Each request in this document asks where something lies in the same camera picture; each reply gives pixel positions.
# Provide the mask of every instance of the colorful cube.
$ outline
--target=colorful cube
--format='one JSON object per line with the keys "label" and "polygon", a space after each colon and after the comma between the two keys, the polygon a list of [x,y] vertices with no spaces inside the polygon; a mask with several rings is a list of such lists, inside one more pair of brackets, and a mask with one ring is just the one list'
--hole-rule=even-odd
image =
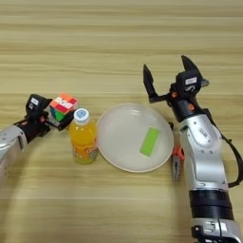
{"label": "colorful cube", "polygon": [[66,113],[77,109],[77,107],[78,101],[65,93],[60,94],[59,97],[53,100],[49,105],[52,117],[58,122],[65,117]]}

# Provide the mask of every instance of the bottle label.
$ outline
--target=bottle label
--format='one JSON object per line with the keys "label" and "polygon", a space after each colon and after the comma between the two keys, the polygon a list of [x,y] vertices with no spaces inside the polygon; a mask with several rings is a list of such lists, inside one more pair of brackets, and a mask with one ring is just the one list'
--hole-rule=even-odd
{"label": "bottle label", "polygon": [[80,163],[89,163],[96,159],[98,155],[97,149],[97,141],[94,140],[93,142],[82,145],[76,146],[75,144],[72,145],[73,147],[73,156],[77,162]]}

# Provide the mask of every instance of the green block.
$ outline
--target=green block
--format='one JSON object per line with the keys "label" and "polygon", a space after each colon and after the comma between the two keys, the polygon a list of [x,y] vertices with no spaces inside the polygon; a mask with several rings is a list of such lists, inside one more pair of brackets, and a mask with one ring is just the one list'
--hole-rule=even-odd
{"label": "green block", "polygon": [[65,114],[58,111],[58,110],[55,110],[55,119],[57,122],[61,121],[63,118],[64,118]]}
{"label": "green block", "polygon": [[157,128],[149,128],[145,140],[143,141],[140,152],[147,157],[150,157],[159,137],[160,130]]}

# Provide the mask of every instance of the white plate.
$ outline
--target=white plate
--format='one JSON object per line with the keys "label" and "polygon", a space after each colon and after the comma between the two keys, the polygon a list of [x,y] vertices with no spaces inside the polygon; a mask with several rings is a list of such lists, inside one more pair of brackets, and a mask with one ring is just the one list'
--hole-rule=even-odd
{"label": "white plate", "polygon": [[[106,111],[98,121],[98,147],[114,166],[129,172],[155,170],[172,154],[174,137],[169,123],[155,110],[139,104],[123,104]],[[140,152],[149,128],[160,130],[152,155]]]}

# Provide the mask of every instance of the bottle cap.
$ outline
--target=bottle cap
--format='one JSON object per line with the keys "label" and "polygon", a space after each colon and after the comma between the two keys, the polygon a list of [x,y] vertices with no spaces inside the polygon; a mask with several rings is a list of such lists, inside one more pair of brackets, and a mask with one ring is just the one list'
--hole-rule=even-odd
{"label": "bottle cap", "polygon": [[84,108],[77,109],[74,112],[74,121],[79,125],[85,125],[89,122],[89,112]]}

